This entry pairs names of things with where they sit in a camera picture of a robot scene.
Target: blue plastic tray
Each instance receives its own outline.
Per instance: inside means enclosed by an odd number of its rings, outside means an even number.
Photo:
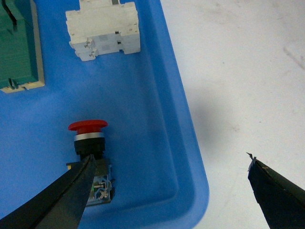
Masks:
[[[0,218],[79,160],[67,127],[86,119],[109,123],[116,195],[79,228],[189,229],[203,216],[208,183],[161,4],[135,3],[141,52],[82,62],[65,23],[78,0],[36,0],[46,86],[0,94]]]

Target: white plastic housing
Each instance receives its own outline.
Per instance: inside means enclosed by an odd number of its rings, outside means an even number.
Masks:
[[[134,2],[80,0],[80,10],[66,12],[70,46],[82,61],[97,55],[139,52],[139,19]]]

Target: white table surface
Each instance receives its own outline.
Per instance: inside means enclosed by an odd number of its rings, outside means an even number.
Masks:
[[[305,1],[161,0],[210,202],[196,229],[267,229],[245,152],[305,189]]]

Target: green terminal block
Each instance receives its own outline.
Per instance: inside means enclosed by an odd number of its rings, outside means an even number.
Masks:
[[[36,5],[32,0],[1,0],[0,90],[44,86]]]

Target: red button cap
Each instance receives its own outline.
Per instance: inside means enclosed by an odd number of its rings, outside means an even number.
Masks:
[[[78,135],[87,133],[102,132],[102,128],[108,126],[108,123],[104,120],[85,120],[72,123],[69,125],[69,130],[77,131]]]

